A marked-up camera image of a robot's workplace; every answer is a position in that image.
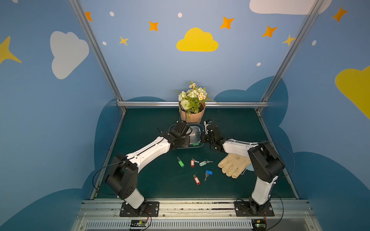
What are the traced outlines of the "light blue tag key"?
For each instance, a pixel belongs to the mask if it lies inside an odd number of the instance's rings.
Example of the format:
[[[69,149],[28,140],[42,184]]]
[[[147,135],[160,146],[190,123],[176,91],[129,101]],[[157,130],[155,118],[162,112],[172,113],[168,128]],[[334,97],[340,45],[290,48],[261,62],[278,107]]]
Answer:
[[[209,164],[209,163],[212,163],[212,162],[213,162],[213,161],[209,161],[209,160],[207,160],[207,159],[206,159],[206,160],[204,160],[204,161],[200,162],[200,163],[199,163],[199,166],[200,166],[200,167],[202,167],[202,166],[205,166],[205,165],[207,165],[207,164]]]

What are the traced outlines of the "red tag key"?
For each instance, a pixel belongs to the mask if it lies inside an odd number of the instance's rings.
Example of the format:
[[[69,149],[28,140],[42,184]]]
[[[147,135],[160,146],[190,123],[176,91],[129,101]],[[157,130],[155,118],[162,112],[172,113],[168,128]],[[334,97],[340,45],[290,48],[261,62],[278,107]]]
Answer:
[[[194,167],[197,163],[199,163],[199,161],[197,161],[197,160],[195,160],[195,159],[191,159],[191,161],[190,161],[190,165],[191,165],[191,167]]]
[[[199,178],[196,176],[196,174],[193,175],[193,178],[194,178],[194,181],[196,182],[196,185],[200,185],[200,180]]]

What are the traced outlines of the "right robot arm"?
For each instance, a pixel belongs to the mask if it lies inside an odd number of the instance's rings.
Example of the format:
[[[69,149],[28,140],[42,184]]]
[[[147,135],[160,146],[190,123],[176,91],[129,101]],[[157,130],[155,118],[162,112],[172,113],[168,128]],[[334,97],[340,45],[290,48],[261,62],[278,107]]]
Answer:
[[[204,121],[202,141],[209,143],[216,151],[226,154],[226,157],[218,163],[218,167],[228,177],[236,179],[248,166],[253,167],[256,183],[247,208],[253,216],[259,216],[267,211],[273,186],[279,174],[285,169],[285,163],[271,143],[224,138],[218,126],[211,120]]]

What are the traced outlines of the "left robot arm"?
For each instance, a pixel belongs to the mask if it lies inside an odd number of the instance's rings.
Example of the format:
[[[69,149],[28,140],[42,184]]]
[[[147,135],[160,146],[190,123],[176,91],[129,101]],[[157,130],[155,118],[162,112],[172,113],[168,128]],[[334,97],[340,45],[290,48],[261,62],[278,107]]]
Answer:
[[[127,155],[116,155],[107,169],[106,185],[133,209],[142,208],[145,198],[137,189],[138,174],[157,157],[177,148],[188,147],[192,131],[185,121],[180,120],[172,129],[162,132],[143,148]]]

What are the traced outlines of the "pink flower pot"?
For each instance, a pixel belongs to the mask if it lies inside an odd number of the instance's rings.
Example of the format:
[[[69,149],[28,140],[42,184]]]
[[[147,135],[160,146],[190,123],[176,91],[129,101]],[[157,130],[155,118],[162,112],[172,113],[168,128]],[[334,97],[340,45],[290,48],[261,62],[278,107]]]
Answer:
[[[198,123],[200,124],[205,112],[206,104],[201,103],[200,111],[196,114],[194,113],[187,113],[181,104],[179,104],[179,112],[180,112],[180,119],[185,121],[186,123]]]

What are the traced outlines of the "beige work glove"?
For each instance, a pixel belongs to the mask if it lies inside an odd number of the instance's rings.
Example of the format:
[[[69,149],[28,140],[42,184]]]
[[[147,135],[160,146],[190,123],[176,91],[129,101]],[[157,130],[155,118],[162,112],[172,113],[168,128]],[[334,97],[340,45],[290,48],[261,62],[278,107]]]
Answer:
[[[251,160],[248,157],[230,153],[217,166],[225,175],[236,179],[249,165],[251,165]]]

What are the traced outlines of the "white and green flowers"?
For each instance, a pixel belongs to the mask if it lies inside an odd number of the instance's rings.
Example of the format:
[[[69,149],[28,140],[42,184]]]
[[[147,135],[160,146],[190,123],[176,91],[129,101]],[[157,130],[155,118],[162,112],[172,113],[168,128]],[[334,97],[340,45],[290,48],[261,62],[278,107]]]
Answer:
[[[187,91],[177,91],[179,110],[187,114],[197,114],[205,109],[206,102],[214,102],[206,88],[199,87],[195,82],[189,82],[189,89]]]

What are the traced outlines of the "left circuit board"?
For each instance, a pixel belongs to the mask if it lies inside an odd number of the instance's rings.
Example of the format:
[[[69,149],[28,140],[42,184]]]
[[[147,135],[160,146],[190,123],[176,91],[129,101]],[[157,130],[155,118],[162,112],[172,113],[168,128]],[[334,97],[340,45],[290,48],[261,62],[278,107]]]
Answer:
[[[147,227],[147,221],[145,220],[131,220],[130,228],[144,229]]]

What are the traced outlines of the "circuit board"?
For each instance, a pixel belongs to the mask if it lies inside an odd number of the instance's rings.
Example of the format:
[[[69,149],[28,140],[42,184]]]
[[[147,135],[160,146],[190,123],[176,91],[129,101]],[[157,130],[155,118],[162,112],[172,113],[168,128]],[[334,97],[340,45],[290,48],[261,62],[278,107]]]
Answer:
[[[253,219],[251,221],[253,231],[266,231],[267,221],[264,219]]]
[[[145,220],[131,220],[130,228],[144,229],[147,227],[147,221]]]

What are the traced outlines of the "right circuit board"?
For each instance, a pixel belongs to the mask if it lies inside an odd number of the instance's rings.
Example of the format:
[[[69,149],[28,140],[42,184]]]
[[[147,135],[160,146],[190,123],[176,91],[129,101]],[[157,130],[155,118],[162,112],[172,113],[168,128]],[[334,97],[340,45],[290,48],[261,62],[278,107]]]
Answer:
[[[253,231],[266,231],[267,221],[264,219],[253,219],[251,221]]]

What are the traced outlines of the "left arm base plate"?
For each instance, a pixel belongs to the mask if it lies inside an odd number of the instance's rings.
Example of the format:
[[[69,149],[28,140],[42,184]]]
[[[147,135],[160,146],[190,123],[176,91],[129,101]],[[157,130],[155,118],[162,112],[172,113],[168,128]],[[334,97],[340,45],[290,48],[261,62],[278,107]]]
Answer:
[[[160,202],[158,201],[144,201],[139,208],[133,208],[127,202],[124,202],[121,206],[119,216],[120,217],[145,217],[150,215],[151,217],[158,217],[159,215]]]

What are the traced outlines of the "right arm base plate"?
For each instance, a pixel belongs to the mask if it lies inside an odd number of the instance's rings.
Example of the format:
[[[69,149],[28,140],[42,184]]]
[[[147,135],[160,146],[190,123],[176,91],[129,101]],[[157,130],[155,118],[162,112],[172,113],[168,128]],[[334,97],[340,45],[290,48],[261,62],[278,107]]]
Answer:
[[[274,211],[271,203],[267,201],[263,205],[250,203],[241,200],[234,202],[235,213],[237,217],[274,217]]]

